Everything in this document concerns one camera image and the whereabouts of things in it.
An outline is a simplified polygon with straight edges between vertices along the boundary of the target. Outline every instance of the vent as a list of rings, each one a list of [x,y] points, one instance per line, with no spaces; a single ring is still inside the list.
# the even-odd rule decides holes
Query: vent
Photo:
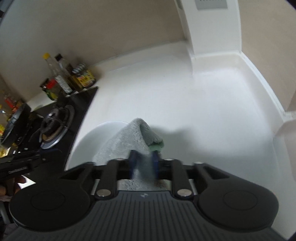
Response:
[[[195,0],[195,4],[198,10],[227,8],[226,0]]]

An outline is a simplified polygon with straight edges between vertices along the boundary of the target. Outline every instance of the gray cloth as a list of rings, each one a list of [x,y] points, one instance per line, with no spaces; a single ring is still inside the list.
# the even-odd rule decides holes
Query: gray cloth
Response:
[[[112,159],[128,158],[130,151],[136,150],[143,155],[143,158],[137,163],[133,179],[118,181],[118,189],[128,191],[166,190],[166,185],[163,182],[156,181],[151,161],[151,151],[160,151],[162,147],[162,138],[155,134],[145,121],[137,118],[108,140],[94,156],[93,161],[98,166],[105,165]]]

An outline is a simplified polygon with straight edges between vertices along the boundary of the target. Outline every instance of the beige wall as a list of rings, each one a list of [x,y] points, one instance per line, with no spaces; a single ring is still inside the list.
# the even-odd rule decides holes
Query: beige wall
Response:
[[[174,0],[14,0],[0,25],[0,73],[30,99],[49,76],[44,52],[91,65],[180,39]]]
[[[285,110],[296,110],[296,11],[286,0],[238,0],[242,50]]]

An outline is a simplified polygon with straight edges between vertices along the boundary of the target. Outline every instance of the hand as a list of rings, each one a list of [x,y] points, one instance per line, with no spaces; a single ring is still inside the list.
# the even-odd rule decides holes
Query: hand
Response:
[[[16,194],[19,190],[21,190],[20,186],[18,185],[18,183],[26,183],[26,179],[23,176],[18,176],[16,178],[12,178],[8,181],[6,181],[6,183],[10,183],[11,185],[13,185],[13,192],[14,194]],[[5,185],[0,184],[0,197],[3,197],[7,194],[7,189],[5,187]]]

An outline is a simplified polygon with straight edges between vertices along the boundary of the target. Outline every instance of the bottle with yellow cap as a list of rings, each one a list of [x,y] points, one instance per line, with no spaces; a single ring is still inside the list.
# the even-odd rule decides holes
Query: bottle with yellow cap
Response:
[[[68,81],[59,64],[50,57],[49,53],[45,53],[43,58],[47,62],[47,65],[52,73],[52,77],[55,78],[61,88],[69,95],[75,92],[72,83]]]

